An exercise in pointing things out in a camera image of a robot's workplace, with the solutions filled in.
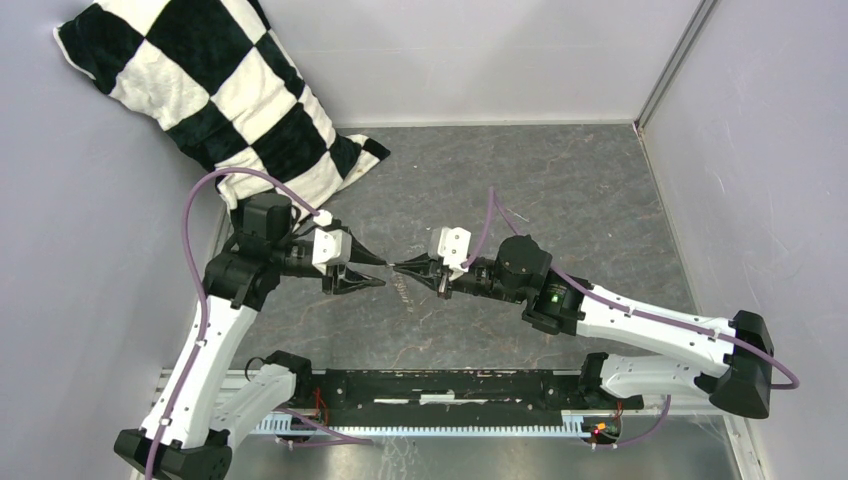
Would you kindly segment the metal key organizer plate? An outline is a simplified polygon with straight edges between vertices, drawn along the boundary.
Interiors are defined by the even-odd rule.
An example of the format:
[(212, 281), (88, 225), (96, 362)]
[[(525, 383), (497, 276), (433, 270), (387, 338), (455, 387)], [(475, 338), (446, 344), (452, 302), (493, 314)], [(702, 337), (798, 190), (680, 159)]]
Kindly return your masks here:
[(400, 301), (403, 303), (405, 310), (408, 313), (415, 312), (415, 302), (411, 299), (408, 285), (404, 276), (392, 271), (390, 275), (390, 283), (394, 291), (398, 294)]

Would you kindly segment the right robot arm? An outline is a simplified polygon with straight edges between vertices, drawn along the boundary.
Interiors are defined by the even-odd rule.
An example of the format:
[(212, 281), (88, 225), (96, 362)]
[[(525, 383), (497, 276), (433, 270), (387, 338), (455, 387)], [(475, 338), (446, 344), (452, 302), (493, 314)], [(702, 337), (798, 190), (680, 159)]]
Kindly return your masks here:
[(563, 278), (552, 256), (529, 235), (504, 240), (494, 258), (470, 258), (470, 238), (446, 229), (427, 253), (394, 270), (438, 297), (464, 293), (521, 304), (522, 318), (550, 335), (628, 344), (644, 357), (591, 354), (577, 382), (580, 400), (602, 408), (640, 395), (693, 396), (733, 415), (770, 414), (774, 345), (765, 320), (740, 310), (732, 318), (691, 315), (621, 297), (580, 278)]

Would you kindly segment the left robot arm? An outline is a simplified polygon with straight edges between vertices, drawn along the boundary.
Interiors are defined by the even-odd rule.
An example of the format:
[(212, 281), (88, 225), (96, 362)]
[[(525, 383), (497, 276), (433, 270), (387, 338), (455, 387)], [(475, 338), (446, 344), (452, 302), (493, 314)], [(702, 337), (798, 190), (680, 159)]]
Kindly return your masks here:
[(226, 403), (217, 405), (231, 361), (268, 295), (284, 277), (318, 278), (324, 293), (382, 287), (384, 280), (349, 268), (352, 260), (382, 266), (347, 227), (318, 212), (312, 238), (296, 232), (292, 200), (274, 191), (240, 202), (233, 235), (195, 278), (199, 303), (173, 373), (151, 412), (123, 430), (115, 453), (148, 479), (222, 479), (234, 451), (277, 408), (315, 407), (323, 427), (328, 406), (310, 360), (276, 351), (263, 358)]

